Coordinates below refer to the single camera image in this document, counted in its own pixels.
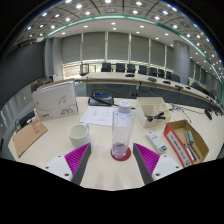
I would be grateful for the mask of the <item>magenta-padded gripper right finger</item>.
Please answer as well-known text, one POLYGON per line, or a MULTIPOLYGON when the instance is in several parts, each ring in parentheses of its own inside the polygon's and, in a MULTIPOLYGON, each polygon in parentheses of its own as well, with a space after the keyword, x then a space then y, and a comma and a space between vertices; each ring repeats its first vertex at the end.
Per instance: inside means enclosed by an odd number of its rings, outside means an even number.
POLYGON ((182 169, 168 154, 159 155, 137 143, 133 144, 133 154, 145 185, 182 169))

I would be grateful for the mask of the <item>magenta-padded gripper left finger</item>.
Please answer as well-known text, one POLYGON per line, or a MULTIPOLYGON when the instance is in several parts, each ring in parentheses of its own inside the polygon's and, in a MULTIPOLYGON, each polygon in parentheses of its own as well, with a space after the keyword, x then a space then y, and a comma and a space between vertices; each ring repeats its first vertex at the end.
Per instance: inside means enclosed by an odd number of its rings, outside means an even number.
POLYGON ((80 185, 90 155, 91 144, 88 143, 66 155, 57 155, 44 166, 44 170, 80 185))

